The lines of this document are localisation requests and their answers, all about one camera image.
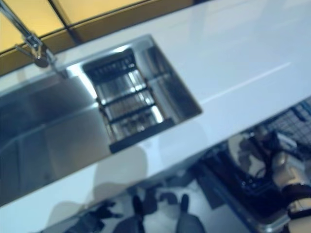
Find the robot right hand dark palm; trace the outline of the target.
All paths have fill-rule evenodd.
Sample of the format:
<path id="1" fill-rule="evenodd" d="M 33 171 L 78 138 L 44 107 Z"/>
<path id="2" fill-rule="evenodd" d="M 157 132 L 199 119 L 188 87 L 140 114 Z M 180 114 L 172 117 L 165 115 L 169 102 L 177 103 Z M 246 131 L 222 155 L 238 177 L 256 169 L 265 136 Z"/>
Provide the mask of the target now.
<path id="1" fill-rule="evenodd" d="M 242 141 L 239 143 L 241 151 L 246 158 L 253 156 L 255 158 L 256 171 L 264 170 L 264 175 L 271 173 L 272 159 L 280 150 L 280 142 L 275 132 L 262 134 L 252 133 L 242 135 Z"/>

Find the robot left hand dark palm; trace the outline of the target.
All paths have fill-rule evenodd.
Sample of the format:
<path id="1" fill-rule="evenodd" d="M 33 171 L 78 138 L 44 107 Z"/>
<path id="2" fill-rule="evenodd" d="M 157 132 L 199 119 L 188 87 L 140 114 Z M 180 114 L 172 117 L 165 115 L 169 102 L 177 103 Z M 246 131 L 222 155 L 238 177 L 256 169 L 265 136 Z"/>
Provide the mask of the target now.
<path id="1" fill-rule="evenodd" d="M 116 205 L 114 201 L 105 201 L 101 203 L 96 209 L 89 211 L 85 214 L 85 217 L 92 220 L 104 220 L 109 218 L 121 218 L 123 214 L 114 213 L 111 209 Z"/>

